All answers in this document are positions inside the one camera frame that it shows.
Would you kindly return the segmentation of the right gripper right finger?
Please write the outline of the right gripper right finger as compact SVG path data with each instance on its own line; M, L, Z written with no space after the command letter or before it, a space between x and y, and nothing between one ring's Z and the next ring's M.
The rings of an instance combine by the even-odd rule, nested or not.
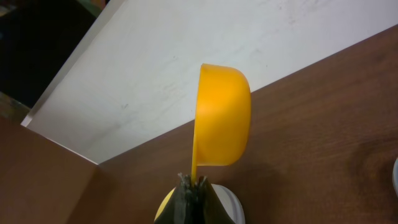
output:
M235 224L224 210L207 177L201 176L195 187L197 204L194 206L194 223Z

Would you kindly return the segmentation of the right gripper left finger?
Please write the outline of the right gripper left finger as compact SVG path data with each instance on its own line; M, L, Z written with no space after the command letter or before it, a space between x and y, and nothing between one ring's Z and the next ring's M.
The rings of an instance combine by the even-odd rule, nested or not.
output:
M155 224L192 224L194 193L191 177L179 174L180 182L171 194Z

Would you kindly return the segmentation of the yellow measuring scoop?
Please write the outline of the yellow measuring scoop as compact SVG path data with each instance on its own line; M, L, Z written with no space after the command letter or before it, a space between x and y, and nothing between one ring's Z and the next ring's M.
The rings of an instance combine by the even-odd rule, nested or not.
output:
M191 183L198 166L229 166L243 154L251 123L251 91L235 68L202 64L193 134Z

